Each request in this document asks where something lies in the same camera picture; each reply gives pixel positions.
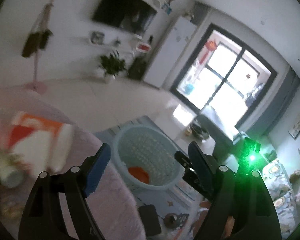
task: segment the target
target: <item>laundry basket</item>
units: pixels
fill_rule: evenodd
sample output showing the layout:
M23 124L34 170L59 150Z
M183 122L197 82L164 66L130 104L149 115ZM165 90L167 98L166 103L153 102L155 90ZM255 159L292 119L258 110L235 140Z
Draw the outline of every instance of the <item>laundry basket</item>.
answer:
M176 151L177 147L162 132L145 125L128 125L114 138L113 161L132 192L166 190L176 185L182 177L183 168L174 159ZM128 172L128 168L134 166L143 168L149 174L149 184Z

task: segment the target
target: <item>gray curtain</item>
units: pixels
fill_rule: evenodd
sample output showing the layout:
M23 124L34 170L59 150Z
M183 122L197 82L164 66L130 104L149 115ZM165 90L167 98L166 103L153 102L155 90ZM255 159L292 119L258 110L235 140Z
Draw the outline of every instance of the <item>gray curtain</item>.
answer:
M195 2L192 8L192 13L194 17L191 19L191 22L199 26L202 23L203 19L206 17L209 9L210 6L200 2Z
M271 132L290 105L299 85L300 78L290 68L270 105L247 131L250 138L257 139Z

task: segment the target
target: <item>window pane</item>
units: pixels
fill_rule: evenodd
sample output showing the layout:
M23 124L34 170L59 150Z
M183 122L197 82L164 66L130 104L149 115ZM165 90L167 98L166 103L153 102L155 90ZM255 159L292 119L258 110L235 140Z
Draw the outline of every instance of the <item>window pane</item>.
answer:
M222 77L225 77L236 59L237 54L229 50L227 47L219 45L209 60L208 65Z
M239 46L234 41L232 41L228 37L224 36L220 32L213 31L212 34L214 34L214 37L216 37L215 40L217 41L217 43L222 43L222 44L226 45L228 48L230 48L231 50L233 50L237 54L239 54L240 51L242 50L241 46Z
M244 96L256 85L259 73L244 60L240 59L228 77L228 81Z
M177 90L184 95L197 108L202 109L209 98L221 83L221 79L207 68L204 68L198 78L192 82L191 76L195 73L192 67L188 72L188 80L184 80Z
M225 124L232 126L235 126L248 109L243 98L226 83L222 85L209 105L215 109Z
M271 72L266 68L265 65L263 65L255 56L253 56L249 51L245 51L243 54L243 58L248 61L249 64L251 64L254 68L256 68L259 71L259 68L264 71L268 76L271 75Z

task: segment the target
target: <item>wall shelf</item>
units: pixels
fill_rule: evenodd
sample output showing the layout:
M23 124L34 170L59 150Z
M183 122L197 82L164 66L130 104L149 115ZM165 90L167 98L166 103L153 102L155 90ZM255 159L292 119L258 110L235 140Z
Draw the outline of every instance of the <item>wall shelf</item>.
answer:
M126 53L126 54L130 54L134 57L134 51L133 48L130 46L113 46L110 44L93 44L91 42L91 40L89 38L87 38L87 41L90 45L97 47L97 48L102 48L102 49L106 49L106 50L117 50L118 52L122 52L122 53Z

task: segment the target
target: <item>patterned cushion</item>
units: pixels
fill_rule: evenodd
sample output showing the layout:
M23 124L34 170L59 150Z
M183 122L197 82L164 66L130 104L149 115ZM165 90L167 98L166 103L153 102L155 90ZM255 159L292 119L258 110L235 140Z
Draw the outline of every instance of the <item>patterned cushion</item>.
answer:
M286 239L296 226L296 202L291 184L288 181L284 167L278 159L263 168L262 177L274 201L282 239Z
M278 159L275 159L265 166L262 170L262 174L272 200L276 200L287 192L293 191L284 173L283 166Z

